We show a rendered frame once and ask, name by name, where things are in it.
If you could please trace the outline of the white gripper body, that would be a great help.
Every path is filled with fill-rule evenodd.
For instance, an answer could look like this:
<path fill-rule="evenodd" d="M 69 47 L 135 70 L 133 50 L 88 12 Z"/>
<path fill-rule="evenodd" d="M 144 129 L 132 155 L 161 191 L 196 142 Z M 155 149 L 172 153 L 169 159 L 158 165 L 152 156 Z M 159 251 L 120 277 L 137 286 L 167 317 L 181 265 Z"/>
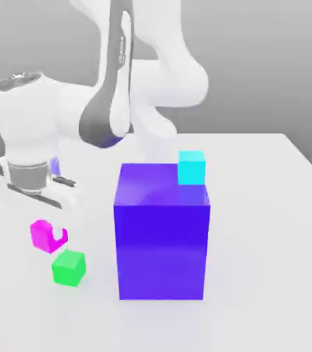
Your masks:
<path fill-rule="evenodd" d="M 31 219 L 64 219 L 77 206 L 76 189 L 54 181 L 34 190 L 0 181 L 0 196 L 11 208 Z"/>

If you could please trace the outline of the small magenta cube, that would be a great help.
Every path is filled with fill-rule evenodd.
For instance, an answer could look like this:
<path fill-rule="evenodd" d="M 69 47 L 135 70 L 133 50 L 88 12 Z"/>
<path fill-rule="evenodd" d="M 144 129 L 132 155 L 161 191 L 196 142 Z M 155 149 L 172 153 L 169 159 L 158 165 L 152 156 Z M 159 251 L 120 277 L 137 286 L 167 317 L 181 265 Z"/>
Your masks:
<path fill-rule="evenodd" d="M 58 238 L 54 237 L 54 226 L 44 220 L 39 219 L 30 225 L 30 234 L 34 247 L 52 254 L 68 242 L 68 233 L 65 228 L 58 231 Z"/>

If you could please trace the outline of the small green cube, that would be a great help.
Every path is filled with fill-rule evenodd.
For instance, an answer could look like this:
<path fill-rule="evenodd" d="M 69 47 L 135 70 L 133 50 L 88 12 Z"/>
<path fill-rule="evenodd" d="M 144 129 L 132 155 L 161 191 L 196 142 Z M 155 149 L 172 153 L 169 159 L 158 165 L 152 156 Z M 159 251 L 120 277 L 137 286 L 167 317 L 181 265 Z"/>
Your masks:
<path fill-rule="evenodd" d="M 85 254 L 64 250 L 52 263 L 54 282 L 69 287 L 77 287 L 86 272 Z"/>

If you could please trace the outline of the small cyan cube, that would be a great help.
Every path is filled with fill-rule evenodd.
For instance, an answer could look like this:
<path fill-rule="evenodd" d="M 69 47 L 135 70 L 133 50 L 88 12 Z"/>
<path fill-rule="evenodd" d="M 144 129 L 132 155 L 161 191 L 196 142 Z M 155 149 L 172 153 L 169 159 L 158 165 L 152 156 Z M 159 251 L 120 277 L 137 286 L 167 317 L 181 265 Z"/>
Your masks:
<path fill-rule="evenodd" d="M 206 160 L 203 151 L 179 151 L 178 183 L 181 185 L 204 185 Z"/>

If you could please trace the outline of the large purple box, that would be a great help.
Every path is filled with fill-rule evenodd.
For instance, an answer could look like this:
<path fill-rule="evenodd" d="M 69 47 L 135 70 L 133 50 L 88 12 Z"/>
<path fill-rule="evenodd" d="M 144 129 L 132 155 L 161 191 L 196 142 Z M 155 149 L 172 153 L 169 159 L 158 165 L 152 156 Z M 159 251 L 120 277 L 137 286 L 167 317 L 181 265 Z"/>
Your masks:
<path fill-rule="evenodd" d="M 201 300 L 210 224 L 205 185 L 176 164 L 121 166 L 113 205 L 122 300 Z"/>

